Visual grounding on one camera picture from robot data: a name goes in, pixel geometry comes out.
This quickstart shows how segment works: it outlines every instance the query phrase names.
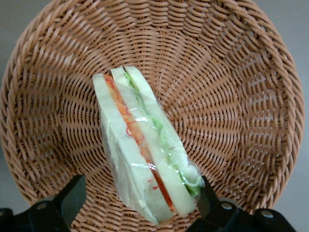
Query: sandwich half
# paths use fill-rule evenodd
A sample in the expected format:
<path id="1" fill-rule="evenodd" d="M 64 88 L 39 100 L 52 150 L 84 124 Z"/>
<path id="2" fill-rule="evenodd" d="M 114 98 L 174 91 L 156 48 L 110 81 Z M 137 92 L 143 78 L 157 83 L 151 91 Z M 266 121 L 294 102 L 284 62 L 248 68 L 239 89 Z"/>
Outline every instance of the sandwich half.
<path id="1" fill-rule="evenodd" d="M 122 201 L 159 224 L 194 211 L 202 177 L 141 72 L 93 76 L 103 146 Z"/>

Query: tomato slice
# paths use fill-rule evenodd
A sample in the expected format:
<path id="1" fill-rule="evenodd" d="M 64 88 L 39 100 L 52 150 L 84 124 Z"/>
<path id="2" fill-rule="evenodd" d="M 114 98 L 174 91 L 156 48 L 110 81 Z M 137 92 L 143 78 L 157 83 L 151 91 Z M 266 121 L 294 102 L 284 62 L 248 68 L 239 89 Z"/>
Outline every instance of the tomato slice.
<path id="1" fill-rule="evenodd" d="M 164 186 L 164 183 L 159 175 L 159 173 L 156 171 L 156 167 L 154 165 L 152 156 L 151 156 L 151 152 L 146 144 L 144 135 L 142 134 L 139 125 L 137 124 L 137 122 L 135 121 L 134 117 L 132 116 L 132 114 L 130 113 L 129 108 L 126 106 L 126 104 L 124 103 L 121 94 L 119 92 L 119 90 L 117 89 L 117 86 L 113 80 L 113 78 L 109 75 L 104 75 L 104 78 L 106 80 L 106 84 L 108 86 L 109 92 L 111 94 L 112 99 L 114 100 L 122 118 L 124 119 L 127 129 L 126 129 L 126 133 L 128 136 L 133 137 L 134 140 L 136 141 L 136 143 L 138 144 L 139 148 L 140 148 L 140 153 L 141 155 L 145 158 L 148 167 L 150 168 L 152 174 L 154 175 L 154 178 L 156 180 L 156 182 L 158 183 L 157 187 L 153 187 L 153 189 L 155 190 L 156 188 L 159 188 L 162 192 L 162 195 L 164 197 L 164 200 L 166 201 L 166 203 L 168 204 L 169 208 L 172 211 L 175 211 L 175 208 L 173 206 L 172 200 L 169 196 L 169 193 L 167 191 L 167 189 Z"/>

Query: wrapped sandwich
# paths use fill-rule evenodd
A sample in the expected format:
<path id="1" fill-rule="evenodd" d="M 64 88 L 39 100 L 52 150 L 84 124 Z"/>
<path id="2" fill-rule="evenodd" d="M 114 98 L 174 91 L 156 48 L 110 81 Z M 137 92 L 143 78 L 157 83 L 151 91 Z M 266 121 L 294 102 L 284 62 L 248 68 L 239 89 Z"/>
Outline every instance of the wrapped sandwich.
<path id="1" fill-rule="evenodd" d="M 121 200 L 160 224 L 195 210 L 203 184 L 141 72 L 112 69 L 93 76 L 103 148 Z"/>

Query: wicker basket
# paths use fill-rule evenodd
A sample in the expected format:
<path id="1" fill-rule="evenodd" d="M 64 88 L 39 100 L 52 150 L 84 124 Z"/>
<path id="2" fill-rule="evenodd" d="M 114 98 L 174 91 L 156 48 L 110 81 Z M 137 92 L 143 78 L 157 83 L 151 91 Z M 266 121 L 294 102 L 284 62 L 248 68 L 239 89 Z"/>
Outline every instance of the wicker basket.
<path id="1" fill-rule="evenodd" d="M 304 129 L 286 46 L 250 0 L 55 0 L 20 36 L 1 87 L 1 141 L 33 203 L 85 174 L 73 231 L 184 231 L 198 211 L 156 228 L 118 199 L 91 77 L 135 65 L 219 196 L 271 207 Z"/>

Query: gray wall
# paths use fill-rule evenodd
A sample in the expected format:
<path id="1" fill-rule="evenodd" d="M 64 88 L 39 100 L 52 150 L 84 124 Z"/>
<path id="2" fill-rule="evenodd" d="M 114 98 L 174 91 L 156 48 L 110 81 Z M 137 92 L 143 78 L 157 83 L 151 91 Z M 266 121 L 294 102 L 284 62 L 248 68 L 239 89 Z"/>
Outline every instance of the gray wall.
<path id="1" fill-rule="evenodd" d="M 0 0 L 0 76 L 2 79 L 7 60 L 19 35 L 31 19 L 49 0 Z M 256 0 L 282 35 L 292 54 L 304 89 L 305 103 L 309 102 L 309 1 Z M 274 209 L 281 212 L 298 232 L 309 227 L 309 133 L 308 121 L 298 162 L 287 188 Z M 21 197 L 5 163 L 0 149 L 0 207 L 9 207 L 15 213 L 28 208 Z"/>

